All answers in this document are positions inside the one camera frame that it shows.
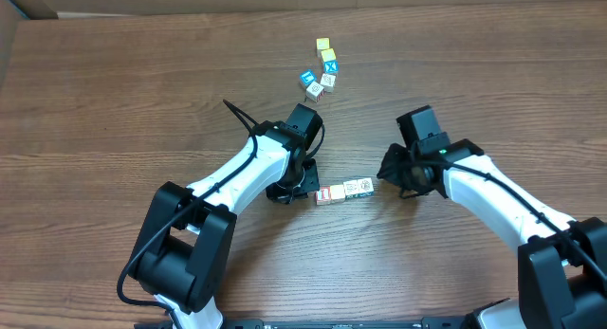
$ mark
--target table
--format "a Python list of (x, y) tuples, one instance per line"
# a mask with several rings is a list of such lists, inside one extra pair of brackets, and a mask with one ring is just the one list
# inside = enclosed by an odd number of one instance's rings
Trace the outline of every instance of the table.
[[(27, 21), (0, 99), (0, 327), (132, 328), (116, 279), (150, 200), (219, 168), (247, 133), (222, 104), (285, 120), (298, 75), (340, 61), (311, 104), (323, 185), (375, 176), (395, 118), (431, 104), (529, 192), (607, 220), (607, 3), (343, 9)], [(516, 259), (437, 193), (316, 207), (257, 197), (218, 306), (233, 318), (406, 320), (517, 296)], [(193, 241), (192, 235), (180, 233)], [(147, 297), (136, 282), (126, 293)]]

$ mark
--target blue cube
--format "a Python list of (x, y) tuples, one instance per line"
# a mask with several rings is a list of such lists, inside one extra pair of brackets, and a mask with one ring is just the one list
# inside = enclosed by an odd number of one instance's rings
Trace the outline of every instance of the blue cube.
[(303, 88), (307, 88), (311, 83), (316, 81), (316, 76), (311, 69), (306, 70), (304, 73), (300, 75), (300, 84)]
[(324, 63), (324, 73), (337, 76), (340, 72), (340, 66), (337, 60), (331, 60)]

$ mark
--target wire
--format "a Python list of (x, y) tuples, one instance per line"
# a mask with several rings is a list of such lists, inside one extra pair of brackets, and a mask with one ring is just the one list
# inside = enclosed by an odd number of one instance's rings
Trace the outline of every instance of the wire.
[(548, 218), (546, 218), (545, 214), (543, 214), (541, 211), (538, 211), (533, 206), (531, 206), (531, 204), (527, 200), (525, 200), (519, 193), (514, 191), (504, 181), (494, 177), (490, 173), (483, 173), (476, 169), (472, 169), (472, 168), (469, 168), (469, 167), (466, 167), (466, 166), (463, 166), (460, 164), (455, 164), (455, 163), (420, 160), (420, 161), (414, 162), (414, 164), (419, 164), (419, 165), (427, 166), (427, 167), (440, 166), (440, 167), (444, 167), (444, 168), (446, 167), (446, 168), (459, 169), (464, 172), (468, 172), (471, 174), (481, 176), (485, 180), (491, 181), (491, 182), (495, 183), (496, 185), (500, 186), (502, 189), (504, 189), (506, 192), (508, 192), (510, 195), (512, 195), (512, 197), (514, 197), (517, 201), (519, 201), (525, 208), (527, 208), (533, 215), (535, 215), (535, 217), (537, 217), (538, 220), (540, 220), (548, 228), (552, 229), (555, 233), (557, 233), (564, 240), (564, 242), (568, 246), (570, 246), (575, 251), (575, 253), (577, 253), (579, 255), (579, 257), (581, 258), (581, 260), (584, 262), (584, 264), (586, 266), (588, 266), (590, 269), (592, 269), (597, 274), (597, 276), (601, 280), (603, 280), (603, 282), (607, 282), (607, 275), (605, 275), (605, 272), (603, 272), (600, 269), (600, 267), (597, 265), (597, 263), (583, 249), (581, 249), (581, 247), (578, 244), (576, 244), (573, 240), (571, 240), (571, 238), (564, 231), (562, 231), (555, 224), (553, 224)]
[(139, 305), (139, 306), (157, 306), (159, 308), (162, 308), (164, 310), (167, 311), (167, 313), (169, 314), (169, 317), (171, 317), (171, 320), (173, 321), (173, 323), (175, 324), (175, 327), (177, 329), (183, 329), (183, 327), (181, 326), (181, 324), (179, 323), (179, 320), (177, 318), (176, 312), (175, 310), (169, 305), (169, 304), (165, 304), (163, 302), (155, 302), (155, 301), (140, 301), (140, 300), (133, 300), (130, 299), (128, 297), (126, 297), (124, 295), (124, 290), (123, 290), (123, 286), (124, 286), (124, 281), (126, 279), (126, 276), (128, 275), (128, 272), (131, 270), (131, 268), (135, 265), (135, 263), (141, 258), (141, 256), (147, 251), (147, 249), (150, 247), (150, 245), (158, 239), (158, 237), (165, 232), (165, 230), (169, 229), (172, 225), (175, 224), (175, 222), (177, 222), (177, 220), (179, 220), (183, 215), (185, 215), (186, 213), (188, 213), (189, 211), (191, 211), (193, 208), (196, 208), (200, 205), (200, 203), (202, 203), (209, 195), (211, 195), (214, 192), (218, 192), (219, 189), (225, 185), (226, 183), (228, 183), (228, 181), (230, 181), (231, 179), (233, 179), (236, 175), (238, 175), (239, 173), (241, 173), (247, 166), (248, 164), (253, 160), (253, 158), (255, 158), (257, 156), (257, 138), (255, 137), (255, 135), (253, 134), (253, 131), (251, 129), (251, 127), (248, 125), (248, 123), (242, 118), (241, 115), (245, 116), (247, 119), (249, 119), (251, 122), (253, 122), (254, 124), (258, 124), (257, 121), (255, 121), (253, 118), (251, 118), (249, 115), (247, 115), (244, 111), (242, 111), (241, 109), (239, 109), (238, 107), (232, 105), (229, 101), (225, 101), (224, 103), (226, 104), (226, 106), (228, 106), (228, 108), (231, 110), (231, 112), (243, 123), (243, 125), (245, 125), (245, 127), (248, 130), (248, 135), (251, 137), (252, 141), (253, 141), (253, 150), (251, 151), (250, 155), (248, 156), (247, 160), (245, 162), (243, 162), (243, 164), (241, 164), (238, 168), (236, 168), (233, 172), (231, 172), (230, 174), (228, 174), (226, 177), (224, 177), (221, 181), (215, 183), (208, 191), (204, 192), (202, 195), (200, 195), (199, 197), (197, 197), (196, 199), (194, 199), (194, 201), (192, 203), (190, 203), (189, 205), (187, 205), (186, 207), (184, 207), (182, 210), (180, 210), (179, 212), (177, 212), (173, 218), (171, 218), (171, 220), (169, 220), (169, 222), (167, 222), (158, 232), (156, 232), (156, 234), (154, 234), (154, 236), (152, 236), (152, 238), (150, 240), (148, 240), (148, 242), (139, 250), (139, 252), (133, 256), (133, 259), (131, 259), (122, 269), (120, 276), (118, 278), (118, 283), (116, 285), (116, 293), (118, 294), (118, 297), (120, 298), (121, 301), (127, 303), (127, 304), (131, 304), (131, 305)]
[(314, 148), (314, 150), (312, 150), (312, 152), (308, 155), (305, 156), (305, 159), (310, 159), (312, 157), (314, 157), (314, 155), (320, 150), (322, 142), (324, 141), (324, 123), (321, 124), (321, 128), (322, 128), (322, 135), (321, 135), (321, 141), (319, 142), (319, 144), (316, 146), (316, 148)]

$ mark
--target robotic arm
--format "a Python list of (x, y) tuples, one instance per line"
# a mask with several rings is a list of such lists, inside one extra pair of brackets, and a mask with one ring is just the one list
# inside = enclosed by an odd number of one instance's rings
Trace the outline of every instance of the robotic arm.
[[(469, 328), (607, 327), (607, 227), (576, 222), (516, 185), (467, 139), (451, 143), (430, 106), (396, 120), (407, 147), (392, 144), (377, 178), (408, 198), (437, 190), (493, 230), (519, 260), (518, 301), (491, 304), (468, 316)], [(415, 194), (403, 196), (406, 191)], [(584, 266), (567, 280), (567, 262)]]
[[(121, 298), (167, 309), (177, 329), (219, 329), (223, 317), (213, 295), (225, 271), (237, 216), (263, 190), (272, 201), (289, 204), (319, 189), (311, 158), (318, 148), (310, 155), (306, 151), (321, 128), (324, 135), (316, 111), (298, 104), (286, 122), (256, 124), (245, 148), (210, 176), (187, 188), (165, 183), (152, 200), (123, 271), (158, 303)], [(167, 224), (198, 234), (195, 245), (170, 235)]]

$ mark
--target row of blocks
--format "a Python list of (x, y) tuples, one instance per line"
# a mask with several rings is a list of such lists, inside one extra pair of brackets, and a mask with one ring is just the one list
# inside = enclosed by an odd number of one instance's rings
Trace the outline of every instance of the row of blocks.
[(300, 84), (305, 89), (305, 96), (314, 102), (319, 102), (325, 92), (331, 93), (335, 89), (335, 82), (340, 72), (335, 50), (330, 47), (329, 39), (322, 38), (316, 40), (316, 54), (322, 57), (322, 66), (324, 73), (321, 82), (316, 82), (316, 76), (311, 69), (308, 69), (300, 75)]
[(373, 193), (373, 181), (371, 181), (371, 178), (346, 181), (340, 185), (321, 187), (316, 192), (316, 204), (329, 205), (351, 198), (371, 196)]

